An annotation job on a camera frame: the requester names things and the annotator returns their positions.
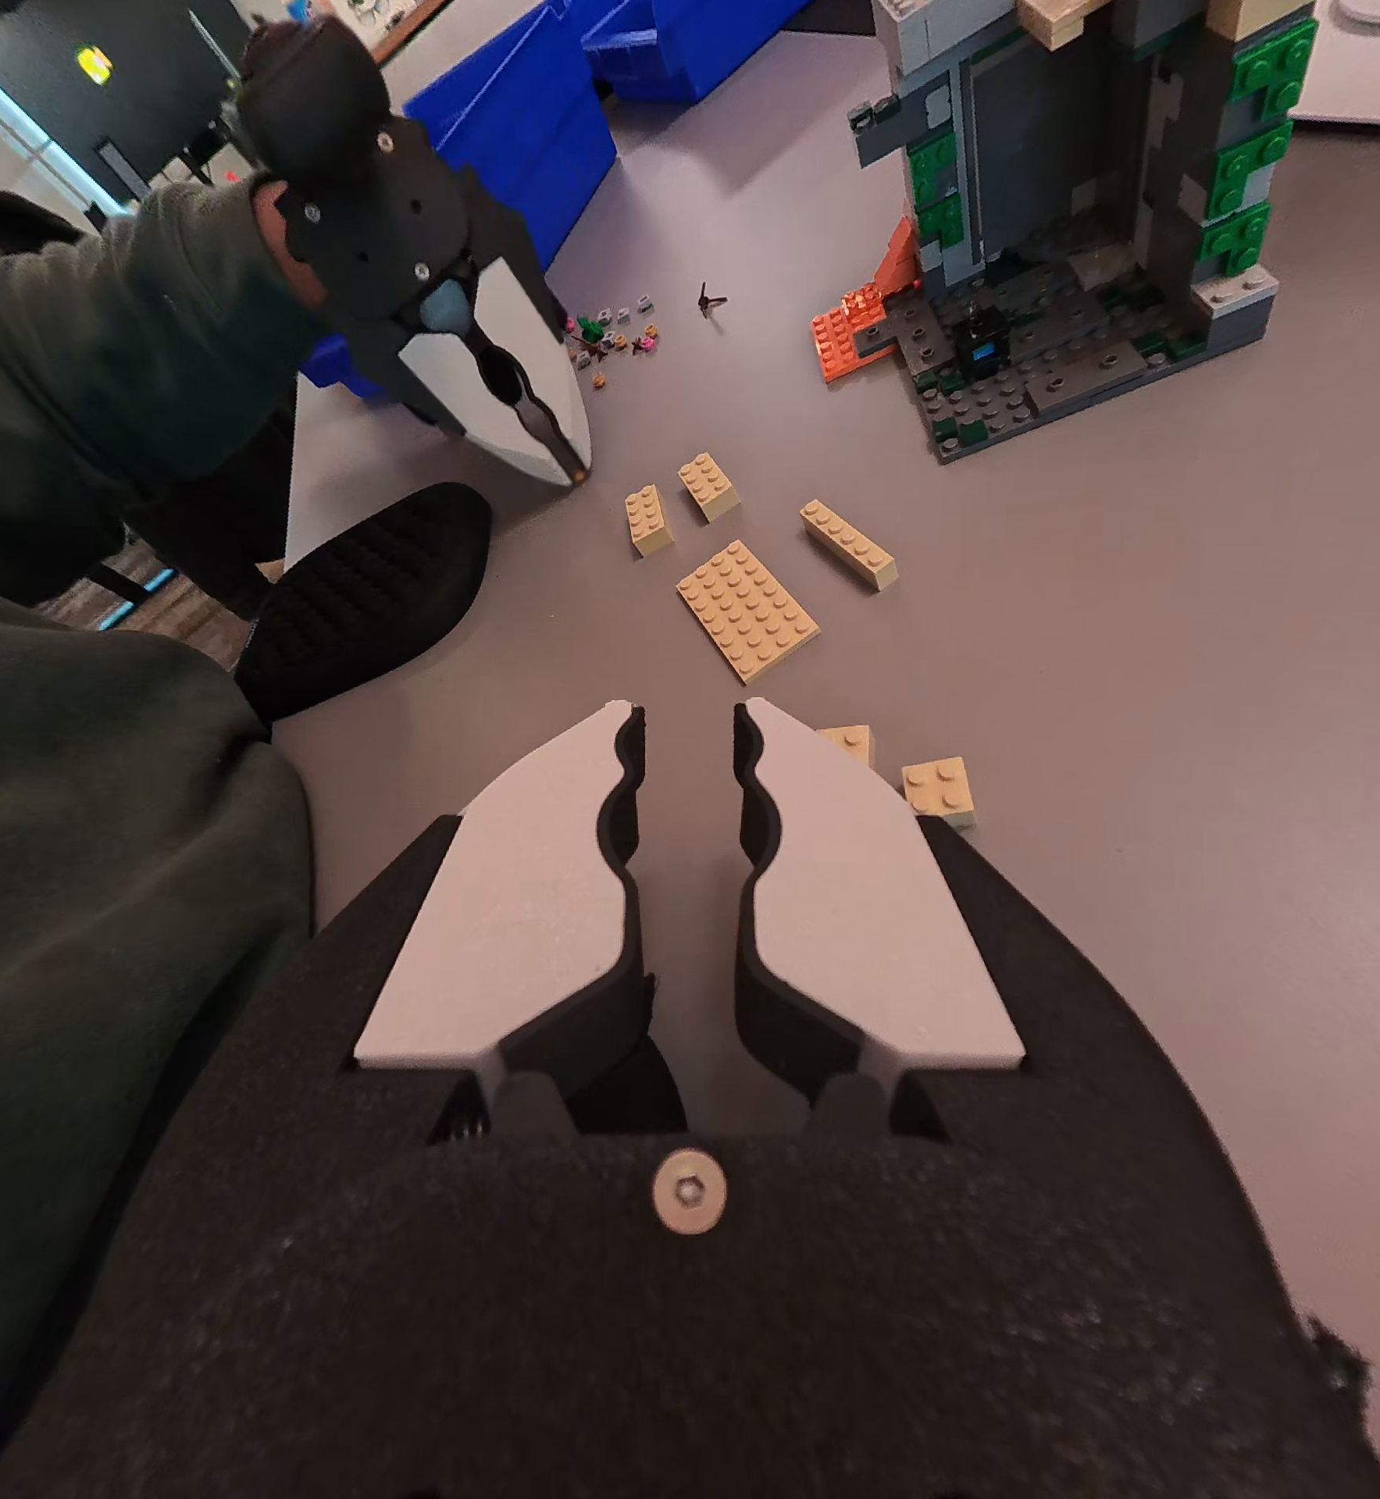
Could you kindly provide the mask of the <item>dark computer monitor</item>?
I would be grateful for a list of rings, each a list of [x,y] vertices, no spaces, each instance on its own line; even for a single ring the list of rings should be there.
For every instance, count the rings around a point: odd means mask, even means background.
[[[0,11],[0,89],[113,197],[222,116],[244,60],[231,2],[28,2]]]

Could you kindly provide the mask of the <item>narrow tan plate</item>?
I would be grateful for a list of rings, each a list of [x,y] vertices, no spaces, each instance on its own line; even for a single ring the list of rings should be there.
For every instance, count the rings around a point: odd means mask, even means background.
[[[892,553],[824,502],[818,499],[808,502],[800,515],[807,534],[873,590],[886,590],[899,580],[899,566]]]

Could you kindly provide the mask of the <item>grey desk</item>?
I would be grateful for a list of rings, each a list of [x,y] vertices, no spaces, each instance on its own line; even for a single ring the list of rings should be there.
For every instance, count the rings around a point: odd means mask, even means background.
[[[850,141],[886,92],[875,40],[781,33],[686,113],[613,106],[621,157],[551,283],[576,312],[651,296],[664,342],[586,381],[578,491],[301,385],[290,556],[446,478],[498,521],[447,642],[276,731],[320,919],[516,758],[641,703],[654,1038],[697,1130],[797,1129],[735,1030],[741,687],[676,594],[741,537],[823,628],[753,691],[870,723],[888,782],[966,760],[977,850],[1188,1081],[1295,1300],[1373,1362],[1380,1447],[1380,138],[1293,141],[1263,340],[939,464],[897,358],[829,386],[810,337],[905,203],[904,165]],[[708,321],[702,281],[729,297]],[[741,501],[713,523],[679,477],[700,453]],[[641,558],[625,498],[649,483],[675,545]],[[896,583],[807,534],[816,499]]]

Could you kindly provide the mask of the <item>black mesh chair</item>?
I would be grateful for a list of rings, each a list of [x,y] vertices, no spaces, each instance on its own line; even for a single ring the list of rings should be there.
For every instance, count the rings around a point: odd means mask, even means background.
[[[470,485],[428,485],[301,558],[260,610],[234,679],[263,722],[412,661],[485,582],[493,512]]]

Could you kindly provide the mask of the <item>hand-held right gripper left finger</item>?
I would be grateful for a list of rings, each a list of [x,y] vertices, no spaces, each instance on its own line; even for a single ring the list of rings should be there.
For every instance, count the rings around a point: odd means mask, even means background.
[[[513,1073],[573,1098],[649,1027],[638,847],[644,712],[606,703],[482,790],[357,1040],[365,1070]]]

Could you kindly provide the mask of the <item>blue plastic bin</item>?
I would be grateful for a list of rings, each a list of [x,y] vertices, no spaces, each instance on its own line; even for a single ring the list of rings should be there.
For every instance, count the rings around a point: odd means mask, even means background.
[[[541,3],[403,105],[524,215],[549,267],[619,156],[567,2]]]
[[[403,402],[400,343],[385,334],[363,334],[354,353],[349,339],[331,332],[320,339],[299,374],[317,388],[346,386],[363,402]]]
[[[592,75],[622,100],[695,103],[803,2],[624,2],[582,37]]]

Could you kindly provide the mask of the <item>person's torso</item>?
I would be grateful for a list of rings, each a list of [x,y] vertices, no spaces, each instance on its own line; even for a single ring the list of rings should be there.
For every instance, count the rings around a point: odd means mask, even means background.
[[[0,599],[0,1418],[182,1041],[309,924],[306,792],[233,677]]]

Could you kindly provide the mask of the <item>person's left forearm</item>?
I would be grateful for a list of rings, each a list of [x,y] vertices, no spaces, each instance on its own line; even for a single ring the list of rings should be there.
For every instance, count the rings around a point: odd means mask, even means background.
[[[36,606],[121,521],[263,426],[322,334],[268,245],[264,176],[156,191],[74,246],[0,257],[0,596]]]

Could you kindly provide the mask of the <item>white book stand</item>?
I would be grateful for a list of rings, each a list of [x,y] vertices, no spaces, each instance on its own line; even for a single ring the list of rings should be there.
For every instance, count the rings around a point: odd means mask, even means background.
[[[1380,2],[1319,2],[1314,52],[1293,114],[1380,124]]]

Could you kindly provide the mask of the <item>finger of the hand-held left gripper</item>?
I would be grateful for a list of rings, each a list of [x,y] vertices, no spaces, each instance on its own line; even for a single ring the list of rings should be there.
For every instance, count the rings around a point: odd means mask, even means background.
[[[557,421],[576,467],[587,472],[592,459],[587,407],[565,334],[540,312],[505,257],[481,272],[474,310],[479,331],[513,356],[535,405]]]
[[[463,426],[470,440],[520,474],[554,485],[576,485],[579,467],[563,463],[524,424],[517,408],[487,386],[474,351],[452,332],[416,334],[401,362]]]

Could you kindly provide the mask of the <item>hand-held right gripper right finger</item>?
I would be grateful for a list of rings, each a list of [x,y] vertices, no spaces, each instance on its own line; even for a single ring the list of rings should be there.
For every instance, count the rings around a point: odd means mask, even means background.
[[[813,1106],[888,1130],[912,1075],[1015,1073],[1018,1036],[920,820],[846,749],[765,699],[735,707],[740,1038]]]

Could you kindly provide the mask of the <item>wide tan studded plate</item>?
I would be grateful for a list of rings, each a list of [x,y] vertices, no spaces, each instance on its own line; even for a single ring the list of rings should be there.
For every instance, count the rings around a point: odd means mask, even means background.
[[[740,539],[676,590],[745,685],[821,634],[807,609]]]

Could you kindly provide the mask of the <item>toy brick building model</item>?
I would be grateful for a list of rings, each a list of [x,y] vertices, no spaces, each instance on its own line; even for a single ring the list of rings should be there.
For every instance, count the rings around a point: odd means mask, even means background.
[[[829,385],[897,356],[950,463],[1265,335],[1314,3],[872,8],[891,91],[850,132],[907,207],[811,324]]]

